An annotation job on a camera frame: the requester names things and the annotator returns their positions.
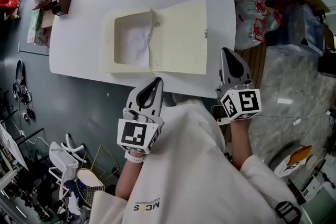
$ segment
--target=gray tile floor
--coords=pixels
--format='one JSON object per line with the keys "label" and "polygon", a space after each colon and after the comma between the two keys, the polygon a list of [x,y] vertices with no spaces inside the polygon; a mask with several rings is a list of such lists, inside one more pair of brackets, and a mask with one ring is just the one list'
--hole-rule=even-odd
{"label": "gray tile floor", "polygon": [[[335,101],[336,79],[318,73],[317,64],[317,57],[267,49],[260,93],[263,111],[249,128],[253,151],[264,162],[292,141],[312,145],[313,154],[324,156],[332,120],[325,112]],[[301,122],[293,125],[295,119]]]}

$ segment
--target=white cloth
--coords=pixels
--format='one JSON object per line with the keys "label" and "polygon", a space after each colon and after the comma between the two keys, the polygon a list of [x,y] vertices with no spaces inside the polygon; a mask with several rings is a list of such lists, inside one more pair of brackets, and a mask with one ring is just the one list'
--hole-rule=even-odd
{"label": "white cloth", "polygon": [[166,108],[162,118],[129,201],[97,192],[90,224],[276,223],[279,202],[297,206],[257,156],[240,171],[227,160],[223,135],[203,106]]}

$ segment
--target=person's left arm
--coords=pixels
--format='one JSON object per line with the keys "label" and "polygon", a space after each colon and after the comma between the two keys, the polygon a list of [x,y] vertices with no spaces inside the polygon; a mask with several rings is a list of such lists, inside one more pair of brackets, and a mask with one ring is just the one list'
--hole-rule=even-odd
{"label": "person's left arm", "polygon": [[[141,158],[144,154],[130,152],[134,157]],[[120,178],[117,183],[115,195],[124,200],[128,200],[133,191],[135,182],[138,179],[143,163],[133,163],[129,160],[126,161],[125,166],[121,172]]]}

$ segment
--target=orange object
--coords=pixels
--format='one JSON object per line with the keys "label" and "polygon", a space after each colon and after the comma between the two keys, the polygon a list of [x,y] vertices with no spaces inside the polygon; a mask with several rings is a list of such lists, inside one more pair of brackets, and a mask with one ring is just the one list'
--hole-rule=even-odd
{"label": "orange object", "polygon": [[294,163],[298,163],[302,160],[304,160],[305,158],[307,158],[308,154],[311,151],[311,146],[304,146],[300,149],[298,149],[297,151],[295,151],[289,159],[289,162],[287,164],[287,166],[291,166]]}

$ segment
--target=watch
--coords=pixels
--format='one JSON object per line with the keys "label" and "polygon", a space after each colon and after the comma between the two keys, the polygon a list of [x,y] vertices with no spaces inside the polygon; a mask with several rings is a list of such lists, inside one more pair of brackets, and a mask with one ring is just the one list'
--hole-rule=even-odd
{"label": "watch", "polygon": [[132,163],[142,163],[143,160],[145,159],[145,156],[140,157],[140,158],[139,157],[134,157],[128,151],[125,151],[125,158]]}

